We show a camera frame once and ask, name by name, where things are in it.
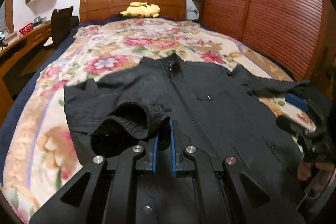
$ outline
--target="silver bolt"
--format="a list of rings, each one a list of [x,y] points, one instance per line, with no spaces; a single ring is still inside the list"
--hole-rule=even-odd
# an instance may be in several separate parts
[[[96,164],[102,163],[103,160],[104,160],[104,158],[102,156],[95,156],[93,158],[93,162],[96,163]]]
[[[227,158],[225,159],[225,162],[226,162],[227,164],[234,165],[234,164],[237,162],[237,160],[236,160],[234,157],[227,157]]]
[[[150,213],[152,213],[153,209],[152,209],[151,207],[149,207],[149,206],[145,206],[145,207],[143,208],[143,211],[144,211],[145,213],[147,213],[147,214],[150,214]]]
[[[134,145],[132,150],[135,152],[135,153],[140,153],[143,151],[143,147],[141,145]]]
[[[188,152],[188,153],[195,153],[196,152],[196,147],[194,147],[194,146],[188,146],[187,148],[186,148],[186,151]]]

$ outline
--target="pikachu plush toy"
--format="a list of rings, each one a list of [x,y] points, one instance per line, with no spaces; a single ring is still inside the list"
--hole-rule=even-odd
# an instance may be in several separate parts
[[[158,17],[160,7],[156,4],[147,4],[147,2],[132,2],[126,11],[121,12],[123,16],[133,17]]]

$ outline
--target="red basket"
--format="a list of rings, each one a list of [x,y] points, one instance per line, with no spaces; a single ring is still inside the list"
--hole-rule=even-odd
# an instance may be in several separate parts
[[[25,35],[33,30],[33,24],[28,23],[26,26],[24,26],[22,29],[19,30],[20,34]]]

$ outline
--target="flower pattern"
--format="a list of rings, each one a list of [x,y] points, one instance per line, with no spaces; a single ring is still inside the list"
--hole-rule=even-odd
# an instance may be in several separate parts
[[[137,65],[144,56],[158,59],[173,53],[186,61],[216,63],[229,70],[236,66],[232,58],[239,57],[237,60],[247,64],[250,71],[255,69],[275,79],[290,80],[267,58],[192,21],[135,18],[79,28],[71,46],[41,72],[7,154],[3,173],[6,192],[20,189],[24,194],[19,194],[19,200],[25,202],[18,206],[17,199],[12,202],[6,198],[14,204],[13,209],[22,221],[27,223],[34,208],[38,210],[81,168],[64,114],[63,87],[88,78],[99,80]],[[294,111],[288,104],[279,105],[277,102],[284,101],[283,98],[260,100],[275,115],[286,113],[306,127],[312,124],[306,113]]]

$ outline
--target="headboard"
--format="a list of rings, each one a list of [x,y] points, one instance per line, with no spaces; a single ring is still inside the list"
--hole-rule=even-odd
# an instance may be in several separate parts
[[[185,19],[185,0],[80,0],[80,22],[106,19],[126,10],[133,1],[157,4],[161,8],[160,15]]]

